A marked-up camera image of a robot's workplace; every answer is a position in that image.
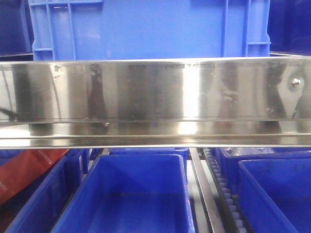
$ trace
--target storage bin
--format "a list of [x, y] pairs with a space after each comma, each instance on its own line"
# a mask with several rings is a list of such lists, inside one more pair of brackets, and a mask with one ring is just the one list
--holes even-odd
[[0, 166], [6, 164], [22, 150], [0, 150]]
[[31, 53], [34, 41], [27, 0], [0, 1], [0, 55]]
[[255, 233], [311, 232], [311, 159], [239, 162], [239, 204]]
[[74, 193], [81, 184], [84, 169], [83, 155], [86, 149], [70, 149], [67, 153], [65, 170], [70, 182], [68, 183], [71, 193]]
[[251, 160], [251, 159], [281, 159], [281, 158], [298, 158], [298, 157], [311, 157], [311, 151], [299, 151], [308, 150], [309, 148], [277, 148], [280, 153], [267, 153], [274, 152], [275, 148], [271, 149], [273, 151], [268, 151], [265, 149], [262, 154], [243, 154], [244, 151], [241, 150], [241, 154], [232, 156], [225, 148], [218, 148], [219, 157], [221, 161], [221, 173], [226, 179], [227, 187], [230, 189], [232, 195], [238, 193], [239, 186], [239, 166], [238, 162], [241, 160]]
[[271, 50], [311, 55], [311, 2], [271, 0]]
[[270, 0], [29, 0], [35, 60], [268, 56]]
[[187, 175], [187, 159], [189, 155], [189, 148], [184, 147], [110, 148], [109, 154], [180, 154], [183, 157], [185, 173]]
[[48, 233], [69, 197], [74, 193], [72, 183], [81, 182], [74, 176], [70, 159], [75, 151], [69, 150], [47, 172], [9, 199], [1, 207], [15, 216], [6, 233]]
[[52, 233], [194, 233], [180, 155], [99, 156]]
[[100, 149], [99, 148], [92, 148], [90, 149], [90, 160], [95, 160], [97, 155], [99, 154]]

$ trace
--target metal bar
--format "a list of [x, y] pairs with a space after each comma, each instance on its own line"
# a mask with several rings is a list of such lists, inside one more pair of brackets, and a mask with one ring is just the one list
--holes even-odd
[[12, 73], [17, 106], [0, 113], [0, 148], [311, 145], [311, 57], [3, 62], [0, 69]]
[[209, 187], [204, 169], [201, 164], [196, 148], [190, 148], [194, 171], [196, 173], [202, 197], [204, 200], [205, 210], [209, 219], [209, 225], [213, 233], [225, 233], [225, 229], [220, 218], [217, 206], [215, 204], [212, 191]]

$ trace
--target blue bin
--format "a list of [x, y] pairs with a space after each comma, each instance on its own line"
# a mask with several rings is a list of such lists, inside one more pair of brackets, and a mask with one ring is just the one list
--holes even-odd
[[189, 148], [184, 147], [110, 148], [109, 154], [179, 154], [183, 157], [185, 173], [187, 175], [187, 159], [189, 155]]
[[310, 0], [271, 0], [271, 50], [311, 55]]
[[5, 233], [48, 233], [74, 193], [72, 184], [80, 183], [80, 177], [70, 164], [70, 158], [63, 156], [47, 172], [29, 186], [18, 192], [1, 208], [10, 210], [15, 216]]
[[90, 149], [90, 160], [95, 160], [97, 155], [99, 154], [100, 149], [99, 148], [92, 148]]
[[65, 169], [71, 193], [74, 193], [82, 182], [84, 175], [83, 156], [86, 149], [70, 149], [67, 153]]
[[0, 150], [1, 159], [12, 159], [23, 150]]
[[224, 148], [218, 148], [219, 157], [221, 161], [221, 173], [226, 179], [227, 187], [230, 189], [232, 195], [238, 193], [238, 186], [240, 183], [239, 179], [239, 166], [238, 162], [241, 160], [251, 159], [281, 159], [281, 158], [298, 158], [298, 157], [311, 157], [310, 148], [273, 148], [280, 153], [269, 153], [269, 154], [246, 154], [231, 156]]
[[33, 41], [28, 1], [0, 1], [0, 55], [30, 53]]
[[0, 166], [9, 162], [23, 150], [0, 150]]
[[35, 60], [268, 56], [270, 0], [29, 0]]
[[99, 156], [52, 233], [194, 233], [180, 155]]
[[239, 162], [239, 205], [255, 233], [311, 232], [311, 159]]

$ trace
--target blue plastic crate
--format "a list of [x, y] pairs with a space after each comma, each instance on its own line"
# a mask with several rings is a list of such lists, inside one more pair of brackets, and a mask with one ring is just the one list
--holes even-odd
[[185, 173], [187, 175], [187, 159], [189, 155], [189, 148], [186, 147], [110, 148], [109, 154], [179, 154], [183, 157]]
[[99, 154], [100, 149], [99, 148], [92, 148], [90, 149], [90, 160], [95, 160], [97, 155]]
[[32, 52], [34, 41], [27, 0], [0, 1], [0, 55]]
[[239, 162], [239, 204], [255, 233], [311, 232], [311, 159]]
[[224, 148], [217, 148], [219, 152], [220, 171], [225, 177], [227, 187], [230, 189], [232, 195], [238, 193], [239, 186], [239, 166], [238, 162], [241, 160], [251, 159], [280, 159], [280, 158], [297, 158], [297, 157], [311, 157], [310, 148], [272, 148], [276, 152], [280, 153], [265, 153], [265, 154], [244, 154], [238, 156], [232, 156]]
[[194, 233], [180, 155], [99, 156], [52, 233]]
[[311, 2], [271, 0], [271, 50], [311, 55]]
[[65, 169], [71, 193], [74, 193], [81, 184], [84, 175], [83, 156], [86, 149], [70, 149], [67, 153]]
[[268, 56], [270, 0], [29, 0], [35, 60]]
[[72, 156], [63, 156], [47, 172], [9, 199], [1, 208], [15, 216], [6, 233], [48, 233], [69, 197], [81, 183], [74, 167], [69, 165]]
[[9, 162], [18, 155], [22, 150], [0, 150], [0, 166]]

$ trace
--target metal rail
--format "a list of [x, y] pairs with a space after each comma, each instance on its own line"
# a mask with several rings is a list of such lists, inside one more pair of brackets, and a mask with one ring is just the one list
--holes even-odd
[[0, 70], [0, 148], [311, 145], [311, 57]]

